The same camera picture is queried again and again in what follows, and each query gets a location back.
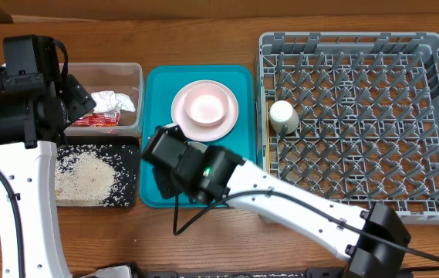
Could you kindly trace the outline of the small pink plate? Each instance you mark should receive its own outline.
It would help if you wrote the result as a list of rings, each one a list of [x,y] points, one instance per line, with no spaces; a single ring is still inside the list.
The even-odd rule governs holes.
[[[226,92],[211,82],[199,83],[189,89],[184,98],[184,109],[188,117],[202,126],[214,125],[228,112]]]

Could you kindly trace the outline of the red snack wrapper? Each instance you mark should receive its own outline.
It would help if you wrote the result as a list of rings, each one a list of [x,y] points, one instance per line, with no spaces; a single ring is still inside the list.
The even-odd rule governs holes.
[[[118,111],[108,111],[104,113],[88,113],[76,120],[73,125],[80,127],[115,127],[120,120]]]

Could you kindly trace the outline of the white napkin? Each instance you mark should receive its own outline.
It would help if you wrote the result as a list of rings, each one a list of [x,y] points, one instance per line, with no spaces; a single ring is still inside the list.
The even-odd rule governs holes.
[[[124,93],[115,93],[114,91],[105,90],[91,93],[91,97],[96,102],[96,106],[93,110],[94,113],[105,113],[113,110],[136,111],[132,100]]]

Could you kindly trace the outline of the white cup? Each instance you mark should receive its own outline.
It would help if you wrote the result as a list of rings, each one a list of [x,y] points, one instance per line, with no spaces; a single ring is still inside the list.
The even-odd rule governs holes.
[[[282,132],[286,125],[286,133],[292,133],[299,126],[299,115],[293,106],[285,100],[278,100],[271,105],[268,112],[269,122],[272,129],[277,133]]]

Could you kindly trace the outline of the grey bowl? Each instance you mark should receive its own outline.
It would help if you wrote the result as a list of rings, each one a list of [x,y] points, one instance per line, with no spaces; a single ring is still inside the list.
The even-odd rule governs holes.
[[[204,153],[208,146],[205,144],[202,144],[201,142],[197,142],[197,141],[188,141],[187,143],[189,146],[199,150],[200,152]]]

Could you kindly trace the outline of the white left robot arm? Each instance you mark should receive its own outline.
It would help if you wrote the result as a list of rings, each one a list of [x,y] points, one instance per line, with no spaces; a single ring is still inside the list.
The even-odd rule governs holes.
[[[69,277],[59,233],[55,172],[65,129],[95,101],[60,64],[48,36],[3,41],[0,66],[0,243],[4,277]]]

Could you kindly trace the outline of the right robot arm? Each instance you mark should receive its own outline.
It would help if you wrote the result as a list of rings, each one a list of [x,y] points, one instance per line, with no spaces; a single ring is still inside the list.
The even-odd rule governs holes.
[[[396,277],[410,233],[391,208],[330,201],[263,171],[225,147],[192,147],[176,124],[158,127],[142,158],[169,180],[163,194],[183,192],[212,207],[255,212],[316,241],[347,262],[344,277]]]

